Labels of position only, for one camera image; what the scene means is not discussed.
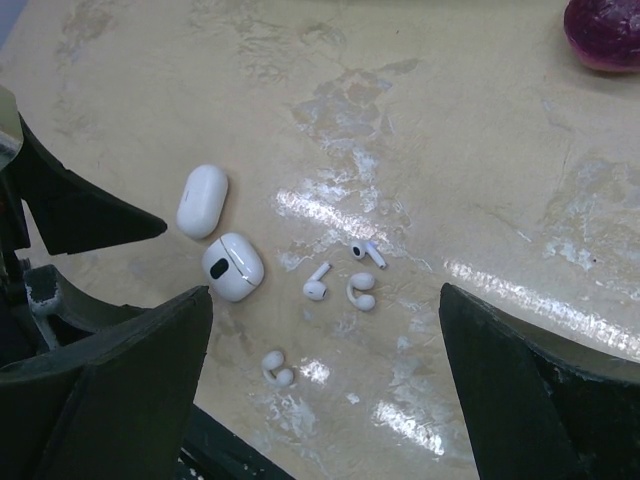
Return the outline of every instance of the purple object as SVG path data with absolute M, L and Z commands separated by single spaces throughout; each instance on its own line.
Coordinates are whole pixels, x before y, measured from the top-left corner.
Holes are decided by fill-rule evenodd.
M 640 0 L 571 0 L 564 31 L 587 67 L 640 72 Z

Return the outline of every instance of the white charging case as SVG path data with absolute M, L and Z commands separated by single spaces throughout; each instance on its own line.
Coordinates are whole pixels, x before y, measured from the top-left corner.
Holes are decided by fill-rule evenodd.
M 202 257 L 202 269 L 213 290 L 230 302 L 239 302 L 264 278 L 264 265 L 249 241 L 226 233 Z
M 176 225 L 187 237 L 199 240 L 210 235 L 218 226 L 229 181 L 221 168 L 200 165 L 184 186 Z

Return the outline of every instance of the earbud case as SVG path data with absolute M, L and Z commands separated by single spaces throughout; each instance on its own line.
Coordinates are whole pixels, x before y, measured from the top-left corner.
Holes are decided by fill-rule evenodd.
M 264 265 L 249 241 L 226 233 L 202 257 L 202 269 L 213 290 L 230 302 L 239 302 L 264 278 Z

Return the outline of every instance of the open-ear earbud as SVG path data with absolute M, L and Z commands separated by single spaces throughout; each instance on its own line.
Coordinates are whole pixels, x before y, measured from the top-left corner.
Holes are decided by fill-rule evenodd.
M 278 350 L 267 353 L 262 359 L 263 370 L 275 370 L 284 365 L 284 355 Z
M 376 250 L 376 246 L 371 242 L 352 240 L 349 243 L 349 250 L 356 260 L 362 260 L 365 255 L 369 255 L 378 268 L 387 268 L 387 262 L 384 261 L 380 252 Z
M 277 375 L 273 371 L 284 365 L 284 355 L 278 350 L 267 353 L 262 359 L 262 374 L 275 387 L 288 387 L 293 383 L 293 371 L 283 368 Z
M 376 299 L 372 295 L 361 295 L 356 297 L 354 290 L 371 290 L 376 283 L 376 279 L 370 273 L 356 273 L 347 283 L 347 298 L 358 310 L 368 312 L 376 306 Z
M 263 370 L 262 373 L 264 374 L 264 378 L 267 379 L 267 382 L 274 387 L 288 387 L 293 383 L 293 372 L 288 368 L 280 370 L 275 377 L 273 376 L 273 372 L 268 370 Z
M 318 270 L 309 277 L 307 283 L 302 287 L 302 292 L 305 297 L 316 302 L 324 300 L 324 297 L 327 296 L 327 286 L 322 283 L 320 279 L 329 271 L 330 268 L 331 264 L 329 262 L 324 262 L 320 265 L 320 268 L 318 268 Z

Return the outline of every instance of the ear hook earbud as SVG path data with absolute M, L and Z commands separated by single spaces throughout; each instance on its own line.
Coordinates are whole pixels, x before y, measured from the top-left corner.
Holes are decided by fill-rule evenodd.
M 309 277 L 307 283 L 302 287 L 302 292 L 305 297 L 316 302 L 324 300 L 324 297 L 327 295 L 327 286 L 322 283 L 320 279 L 324 277 L 330 268 L 331 264 L 329 262 L 324 262 L 320 265 L 320 268 L 318 268 L 318 270 Z
M 284 365 L 284 355 L 278 350 L 267 353 L 262 359 L 262 374 L 274 387 L 288 387 L 293 383 L 293 371 L 288 368 L 283 368 L 274 375 L 273 371 L 282 365 Z
M 373 295 L 361 295 L 356 297 L 355 290 L 371 290 L 376 283 L 376 279 L 370 273 L 356 273 L 347 283 L 347 298 L 358 310 L 368 312 L 376 306 L 376 299 Z
M 349 243 L 349 250 L 351 250 L 351 255 L 353 255 L 356 260 L 362 260 L 366 254 L 371 257 L 371 260 L 373 260 L 378 268 L 387 268 L 387 262 L 384 261 L 380 252 L 376 250 L 376 246 L 371 242 L 352 240 Z

